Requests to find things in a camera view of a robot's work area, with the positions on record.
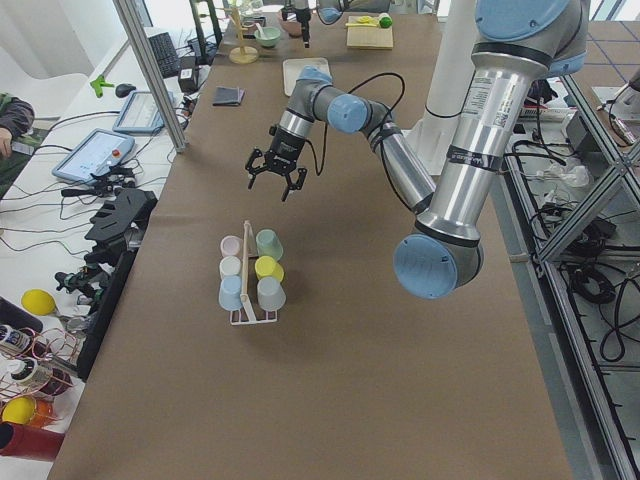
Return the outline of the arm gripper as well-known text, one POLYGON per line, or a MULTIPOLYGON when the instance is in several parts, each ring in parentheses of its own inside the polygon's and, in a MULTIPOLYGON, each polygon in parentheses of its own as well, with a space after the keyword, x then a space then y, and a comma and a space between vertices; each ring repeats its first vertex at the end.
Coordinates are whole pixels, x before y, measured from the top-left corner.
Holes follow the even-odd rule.
POLYGON ((301 27, 301 37, 303 41, 303 45, 305 48, 310 47, 310 28, 309 23, 311 20, 311 10, 306 8, 295 8, 294 13, 296 15, 296 20, 300 24, 301 27))

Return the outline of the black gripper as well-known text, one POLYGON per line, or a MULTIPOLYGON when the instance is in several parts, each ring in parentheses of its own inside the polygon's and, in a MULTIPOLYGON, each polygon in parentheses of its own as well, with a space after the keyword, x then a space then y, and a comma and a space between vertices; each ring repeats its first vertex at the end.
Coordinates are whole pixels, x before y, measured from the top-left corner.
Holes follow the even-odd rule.
POLYGON ((268 150, 263 152, 260 148, 254 148, 245 164, 245 170, 249 175, 248 188, 252 189, 257 176, 265 171, 283 176, 286 187, 281 196, 285 202, 289 194, 303 188, 307 176, 305 167, 297 167, 297 160, 302 152, 302 138, 282 128, 280 125, 272 125, 269 134, 273 137, 268 150), (292 172, 296 169, 297 179, 292 179, 292 172))

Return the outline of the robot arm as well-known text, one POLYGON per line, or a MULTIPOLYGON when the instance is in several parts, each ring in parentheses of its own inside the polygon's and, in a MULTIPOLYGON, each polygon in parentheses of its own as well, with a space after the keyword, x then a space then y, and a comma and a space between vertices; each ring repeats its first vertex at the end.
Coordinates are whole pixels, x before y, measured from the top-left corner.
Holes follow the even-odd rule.
POLYGON ((315 122, 363 134, 415 216, 394 253, 398 281, 421 298, 446 296, 482 267, 476 224, 531 85, 584 63, 589 8, 586 1, 453 2, 429 92, 452 117, 450 133, 428 134, 433 115, 426 114, 404 134, 388 106, 344 92, 307 66, 270 130, 270 147, 251 153, 247 172, 280 175, 295 191, 305 181, 297 161, 315 122))
MULTIPOLYGON (((345 11, 352 11, 352 1, 317 1, 315 11, 318 19, 324 25, 333 25, 345 11)), ((285 1, 280 10, 281 20, 287 22, 289 15, 294 14, 296 22, 300 25, 303 45, 310 47, 310 22, 312 9, 307 0, 285 1)))

